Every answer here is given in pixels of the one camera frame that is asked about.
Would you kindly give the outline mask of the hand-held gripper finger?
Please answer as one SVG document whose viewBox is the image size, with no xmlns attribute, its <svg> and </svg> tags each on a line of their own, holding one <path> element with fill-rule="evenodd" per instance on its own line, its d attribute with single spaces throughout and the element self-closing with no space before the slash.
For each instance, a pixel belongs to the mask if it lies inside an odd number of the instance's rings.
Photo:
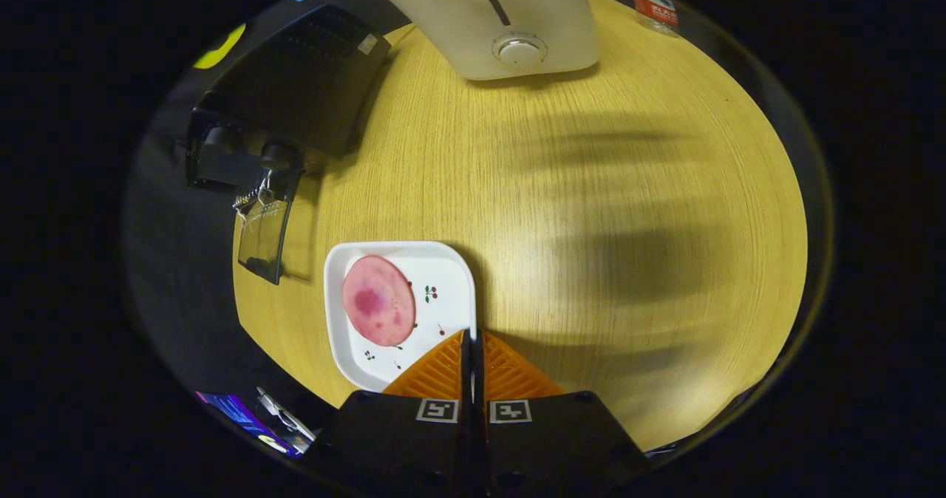
<svg viewBox="0 0 946 498">
<path fill-rule="evenodd" d="M 461 330 L 385 389 L 353 392 L 318 437 L 318 474 L 352 495 L 457 495 L 474 401 Z"/>
<path fill-rule="evenodd" d="M 594 392 L 565 392 L 499 336 L 474 350 L 491 495 L 624 495 L 649 468 Z"/>
</svg>

